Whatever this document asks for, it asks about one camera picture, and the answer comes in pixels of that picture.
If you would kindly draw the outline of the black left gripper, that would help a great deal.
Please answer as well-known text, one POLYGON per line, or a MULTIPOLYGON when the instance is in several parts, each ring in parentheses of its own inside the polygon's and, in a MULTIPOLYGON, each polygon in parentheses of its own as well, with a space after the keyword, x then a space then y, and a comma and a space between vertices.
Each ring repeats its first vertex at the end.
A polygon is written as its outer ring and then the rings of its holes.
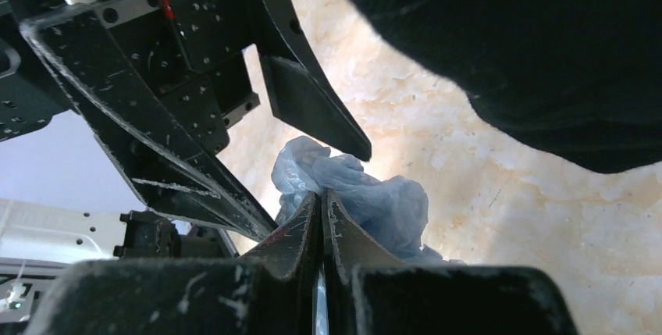
MULTIPOLYGON (((63 2, 1 0, 2 140, 40 130, 72 102, 147 209, 255 241, 270 235, 276 223, 257 199, 158 100, 170 101, 205 145, 224 147, 225 129, 258 104, 237 56, 251 44, 247 7, 94 0, 96 13, 57 9, 63 2), (19 32, 16 10, 29 3, 46 13, 23 20, 19 32)), ((273 115, 368 161, 371 142, 330 85, 292 1, 248 7, 273 115)))

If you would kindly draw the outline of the blue plastic trash bag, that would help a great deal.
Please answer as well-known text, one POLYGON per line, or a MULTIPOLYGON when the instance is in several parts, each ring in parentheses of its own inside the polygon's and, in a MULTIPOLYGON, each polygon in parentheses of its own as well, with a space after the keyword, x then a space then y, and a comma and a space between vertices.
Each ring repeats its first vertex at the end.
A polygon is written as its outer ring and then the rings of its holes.
POLYGON ((376 243, 402 262, 419 266, 461 266, 422 243, 429 221, 429 197, 423 186, 403 176, 379 180, 349 154, 306 136, 288 141, 276 157, 271 181, 280 193, 278 225, 289 220, 309 192, 336 193, 346 213, 376 243))

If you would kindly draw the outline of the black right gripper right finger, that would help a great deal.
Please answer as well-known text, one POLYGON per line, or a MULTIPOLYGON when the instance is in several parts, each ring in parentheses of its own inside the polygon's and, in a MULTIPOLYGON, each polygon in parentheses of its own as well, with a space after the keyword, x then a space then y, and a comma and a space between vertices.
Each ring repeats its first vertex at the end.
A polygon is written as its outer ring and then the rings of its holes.
POLYGON ((408 264, 371 238, 338 195, 321 200, 331 334, 575 334, 558 286, 525 266, 408 264))

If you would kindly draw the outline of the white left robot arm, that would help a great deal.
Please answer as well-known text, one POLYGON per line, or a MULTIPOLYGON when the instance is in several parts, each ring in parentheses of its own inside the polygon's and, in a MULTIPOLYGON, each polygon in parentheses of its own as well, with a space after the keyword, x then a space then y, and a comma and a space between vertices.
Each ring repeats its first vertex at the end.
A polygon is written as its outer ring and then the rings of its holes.
POLYGON ((372 146, 331 88, 291 0, 1 0, 1 140, 72 111, 144 206, 121 216, 1 197, 1 325, 24 324, 65 265, 227 256, 273 218, 216 156, 258 106, 360 159, 372 146))

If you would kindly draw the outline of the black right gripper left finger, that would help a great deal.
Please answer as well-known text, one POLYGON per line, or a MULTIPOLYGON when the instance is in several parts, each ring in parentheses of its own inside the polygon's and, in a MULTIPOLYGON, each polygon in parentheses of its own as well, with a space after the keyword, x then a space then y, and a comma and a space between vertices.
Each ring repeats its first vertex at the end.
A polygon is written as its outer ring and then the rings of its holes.
POLYGON ((33 334, 310 334, 320 204, 308 194, 239 258, 80 262, 55 280, 33 334))

